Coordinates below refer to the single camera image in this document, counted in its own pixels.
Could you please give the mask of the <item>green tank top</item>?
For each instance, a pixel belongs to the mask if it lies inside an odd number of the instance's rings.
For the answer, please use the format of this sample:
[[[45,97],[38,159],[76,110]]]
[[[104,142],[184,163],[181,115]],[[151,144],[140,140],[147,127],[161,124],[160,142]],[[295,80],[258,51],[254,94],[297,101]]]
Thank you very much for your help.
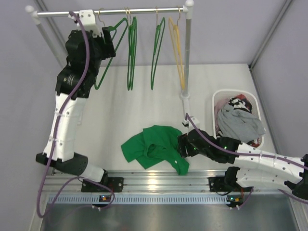
[[[128,162],[136,160],[144,169],[167,161],[178,175],[184,176],[190,165],[178,152],[180,135],[177,128],[154,125],[129,138],[121,150]]]

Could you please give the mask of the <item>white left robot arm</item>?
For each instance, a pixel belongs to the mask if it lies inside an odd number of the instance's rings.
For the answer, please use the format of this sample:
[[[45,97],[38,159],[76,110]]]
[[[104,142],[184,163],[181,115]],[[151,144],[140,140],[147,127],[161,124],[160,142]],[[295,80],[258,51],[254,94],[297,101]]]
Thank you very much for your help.
[[[86,46],[80,30],[72,30],[65,44],[66,66],[57,76],[56,107],[47,145],[36,161],[50,165],[66,174],[90,179],[98,191],[109,185],[106,170],[89,163],[88,157],[74,151],[77,124],[90,90],[96,81],[101,62],[115,57],[115,49],[108,28],[100,35],[86,31],[90,59],[86,60]]]

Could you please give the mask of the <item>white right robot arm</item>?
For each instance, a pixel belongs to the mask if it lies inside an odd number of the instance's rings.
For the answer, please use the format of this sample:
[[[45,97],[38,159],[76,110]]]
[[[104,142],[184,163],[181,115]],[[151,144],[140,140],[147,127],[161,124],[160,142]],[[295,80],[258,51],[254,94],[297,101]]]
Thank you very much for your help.
[[[214,138],[193,129],[178,136],[181,157],[203,155],[219,164],[229,164],[224,184],[230,191],[238,188],[272,188],[308,198],[308,156],[290,157],[254,148],[240,140]]]

